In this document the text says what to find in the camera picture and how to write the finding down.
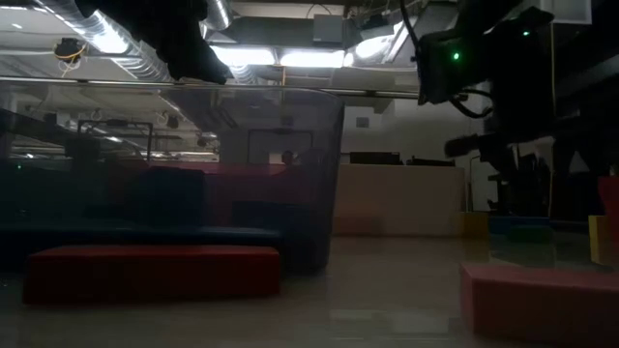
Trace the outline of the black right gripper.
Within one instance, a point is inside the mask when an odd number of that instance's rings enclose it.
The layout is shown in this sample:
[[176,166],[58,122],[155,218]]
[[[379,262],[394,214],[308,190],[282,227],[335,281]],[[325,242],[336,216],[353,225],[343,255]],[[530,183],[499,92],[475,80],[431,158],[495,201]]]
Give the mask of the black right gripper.
[[[460,7],[455,26],[415,41],[420,103],[449,102],[469,118],[487,116],[513,141],[554,122],[553,61],[545,30],[554,14],[528,7]],[[448,140],[447,158],[479,150],[486,138]]]

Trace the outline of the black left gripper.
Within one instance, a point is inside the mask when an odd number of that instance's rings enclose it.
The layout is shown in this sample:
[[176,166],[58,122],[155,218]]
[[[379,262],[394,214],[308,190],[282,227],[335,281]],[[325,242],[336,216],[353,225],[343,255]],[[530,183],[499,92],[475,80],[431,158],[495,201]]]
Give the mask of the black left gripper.
[[84,16],[104,14],[139,42],[146,42],[167,63],[176,79],[191,78],[224,85],[228,66],[204,42],[199,22],[204,0],[74,0]]

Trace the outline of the small yellow wooden block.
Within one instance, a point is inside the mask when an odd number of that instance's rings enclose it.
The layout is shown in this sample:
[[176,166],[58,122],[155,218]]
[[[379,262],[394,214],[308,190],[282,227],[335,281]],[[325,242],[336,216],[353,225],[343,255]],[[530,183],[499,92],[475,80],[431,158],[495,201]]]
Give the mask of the small yellow wooden block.
[[462,236],[469,239],[487,239],[489,215],[484,212],[462,214]]

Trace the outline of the gray translucent plastic bin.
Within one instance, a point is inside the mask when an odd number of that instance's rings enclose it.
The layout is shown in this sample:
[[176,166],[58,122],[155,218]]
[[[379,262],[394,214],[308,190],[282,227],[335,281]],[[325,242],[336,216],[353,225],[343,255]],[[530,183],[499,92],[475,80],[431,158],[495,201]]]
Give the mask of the gray translucent plastic bin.
[[[273,247],[284,265],[328,262],[344,105],[304,88],[140,88],[0,82],[0,269],[64,246]],[[286,166],[281,154],[291,151]],[[308,219],[283,230],[156,228],[114,214],[118,160],[282,164],[314,179]]]

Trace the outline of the pink wooden block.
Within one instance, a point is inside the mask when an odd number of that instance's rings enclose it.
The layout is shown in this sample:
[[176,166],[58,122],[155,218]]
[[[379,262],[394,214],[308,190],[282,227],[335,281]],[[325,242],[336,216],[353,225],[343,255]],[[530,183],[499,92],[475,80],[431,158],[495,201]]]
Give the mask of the pink wooden block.
[[477,335],[619,348],[619,273],[463,264],[461,315]]

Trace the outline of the red wooden block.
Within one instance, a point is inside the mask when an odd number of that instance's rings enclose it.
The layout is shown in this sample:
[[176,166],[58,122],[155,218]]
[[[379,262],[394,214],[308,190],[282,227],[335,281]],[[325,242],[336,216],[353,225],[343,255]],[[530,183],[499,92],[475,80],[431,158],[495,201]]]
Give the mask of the red wooden block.
[[27,305],[140,304],[277,295],[267,246],[61,246],[30,255]]

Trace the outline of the white board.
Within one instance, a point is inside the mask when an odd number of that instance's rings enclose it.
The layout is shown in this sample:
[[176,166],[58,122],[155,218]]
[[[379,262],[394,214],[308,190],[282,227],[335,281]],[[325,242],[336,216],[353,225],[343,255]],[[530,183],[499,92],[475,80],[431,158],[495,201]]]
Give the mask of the white board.
[[469,161],[469,210],[487,212],[490,210],[487,201],[497,199],[496,184],[489,177],[496,174],[496,170],[487,162],[480,161],[480,156],[473,156]]

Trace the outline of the bright ceiling light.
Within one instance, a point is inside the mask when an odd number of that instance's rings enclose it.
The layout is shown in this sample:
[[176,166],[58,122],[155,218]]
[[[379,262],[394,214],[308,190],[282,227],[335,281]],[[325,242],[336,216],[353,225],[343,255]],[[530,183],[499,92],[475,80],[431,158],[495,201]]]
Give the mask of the bright ceiling light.
[[270,48],[212,46],[217,57],[228,67],[246,65],[269,66],[276,64],[276,58]]
[[280,65],[294,68],[339,69],[343,66],[344,57],[343,50],[287,50],[280,58]]

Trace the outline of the black background monitor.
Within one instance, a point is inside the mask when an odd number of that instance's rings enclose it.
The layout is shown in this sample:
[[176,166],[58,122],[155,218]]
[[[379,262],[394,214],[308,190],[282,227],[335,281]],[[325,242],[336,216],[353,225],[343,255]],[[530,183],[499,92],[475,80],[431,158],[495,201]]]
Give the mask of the black background monitor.
[[398,152],[350,152],[349,162],[354,164],[402,165]]

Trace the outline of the green wooden block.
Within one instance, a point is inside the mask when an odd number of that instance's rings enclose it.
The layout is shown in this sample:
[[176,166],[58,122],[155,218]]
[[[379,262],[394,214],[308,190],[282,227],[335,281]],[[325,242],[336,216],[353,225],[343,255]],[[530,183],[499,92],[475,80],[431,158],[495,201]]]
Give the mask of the green wooden block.
[[554,231],[545,225],[519,225],[513,226],[506,234],[507,239],[514,243],[550,243]]

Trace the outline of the gray ceiling junction box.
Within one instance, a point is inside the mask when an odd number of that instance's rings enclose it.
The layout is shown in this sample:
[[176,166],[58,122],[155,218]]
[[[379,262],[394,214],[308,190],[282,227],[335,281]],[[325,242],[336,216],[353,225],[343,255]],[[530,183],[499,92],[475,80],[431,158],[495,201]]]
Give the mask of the gray ceiling junction box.
[[343,19],[338,15],[315,14],[313,16],[313,37],[315,44],[341,44]]

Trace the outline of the silver round ceiling duct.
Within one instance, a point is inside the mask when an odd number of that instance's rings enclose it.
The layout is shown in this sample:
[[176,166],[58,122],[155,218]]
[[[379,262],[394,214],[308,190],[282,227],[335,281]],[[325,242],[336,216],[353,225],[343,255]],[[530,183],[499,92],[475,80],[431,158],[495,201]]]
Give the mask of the silver round ceiling duct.
[[234,19],[229,0],[202,0],[207,7],[207,16],[200,23],[209,30],[227,29]]

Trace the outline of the silver spiral ventilation duct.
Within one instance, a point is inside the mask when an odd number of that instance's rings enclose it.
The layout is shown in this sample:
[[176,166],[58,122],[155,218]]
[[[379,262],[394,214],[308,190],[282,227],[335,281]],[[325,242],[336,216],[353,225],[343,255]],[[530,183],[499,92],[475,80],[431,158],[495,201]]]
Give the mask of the silver spiral ventilation duct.
[[145,42],[139,42],[106,14],[83,14],[74,0],[34,0],[60,19],[91,47],[140,81],[171,82],[166,63]]

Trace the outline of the metal overhead rail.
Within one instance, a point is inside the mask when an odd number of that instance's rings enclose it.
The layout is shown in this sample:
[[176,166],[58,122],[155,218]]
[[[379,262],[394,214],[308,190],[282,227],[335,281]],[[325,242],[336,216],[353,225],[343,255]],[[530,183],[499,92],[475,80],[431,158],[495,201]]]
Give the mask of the metal overhead rail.
[[[101,85],[101,86],[132,86],[140,88],[197,88],[197,89],[228,89],[244,88],[259,89],[271,88],[271,85],[218,85],[206,82],[149,82],[149,81],[114,81],[114,80],[93,80],[93,79],[70,79],[70,78],[51,78],[51,77],[23,77],[23,76],[4,76],[0,75],[0,82],[12,83],[51,83],[51,84],[76,84],[80,86]],[[416,91],[384,91],[369,89],[347,89],[331,87],[308,87],[308,90],[320,91],[340,97],[359,97],[372,99],[402,99],[416,100],[419,93]]]

